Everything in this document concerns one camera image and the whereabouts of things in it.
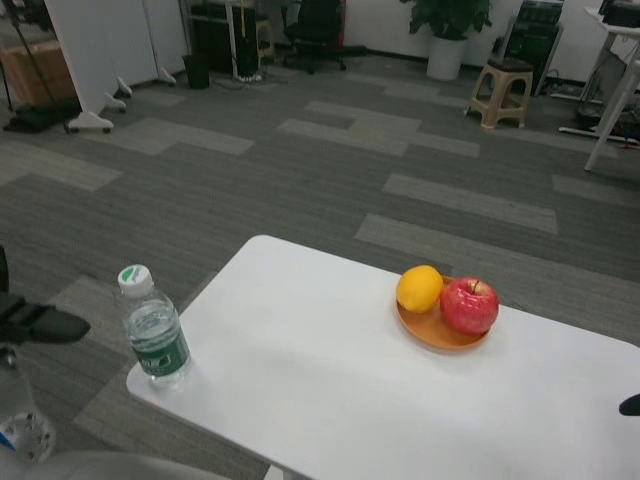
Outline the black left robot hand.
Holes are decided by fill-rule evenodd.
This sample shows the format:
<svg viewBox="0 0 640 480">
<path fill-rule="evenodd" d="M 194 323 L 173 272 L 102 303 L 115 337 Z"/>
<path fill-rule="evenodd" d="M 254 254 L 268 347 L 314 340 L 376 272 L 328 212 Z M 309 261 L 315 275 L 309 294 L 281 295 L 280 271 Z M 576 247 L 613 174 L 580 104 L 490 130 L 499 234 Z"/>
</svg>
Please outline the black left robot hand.
<svg viewBox="0 0 640 480">
<path fill-rule="evenodd" d="M 10 277 L 4 248 L 1 248 L 1 342 L 70 344 L 90 331 L 88 321 L 53 305 L 28 302 L 10 292 Z"/>
</svg>

